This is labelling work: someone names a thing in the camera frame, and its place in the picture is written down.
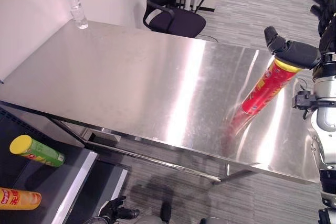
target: stainless steel table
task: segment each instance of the stainless steel table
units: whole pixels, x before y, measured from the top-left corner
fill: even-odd
[[[225,119],[271,61],[266,50],[70,21],[0,85],[7,105],[185,148],[249,171],[316,182],[302,111],[303,71],[234,140]]]

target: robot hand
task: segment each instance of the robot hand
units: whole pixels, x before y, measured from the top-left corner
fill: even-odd
[[[117,219],[134,219],[139,215],[139,210],[132,210],[120,207],[126,196],[107,201],[100,209],[99,216],[108,219],[110,224],[114,223]]]

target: cable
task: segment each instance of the cable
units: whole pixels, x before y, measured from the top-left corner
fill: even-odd
[[[204,34],[198,34],[198,35],[205,36],[205,37],[210,37],[211,39],[214,39],[217,43],[219,43],[218,40],[216,38],[212,37],[212,36],[204,35]]]

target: plastic bottle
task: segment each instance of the plastic bottle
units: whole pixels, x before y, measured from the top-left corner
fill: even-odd
[[[75,20],[75,24],[79,29],[87,28],[88,21],[84,15],[83,7],[80,0],[68,0],[71,6],[71,14]]]

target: red snack can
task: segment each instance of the red snack can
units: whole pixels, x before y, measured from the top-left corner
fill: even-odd
[[[275,59],[234,112],[227,134],[236,135],[301,69]]]
[[[241,104],[242,110],[256,115],[301,69],[274,59],[250,94]]]

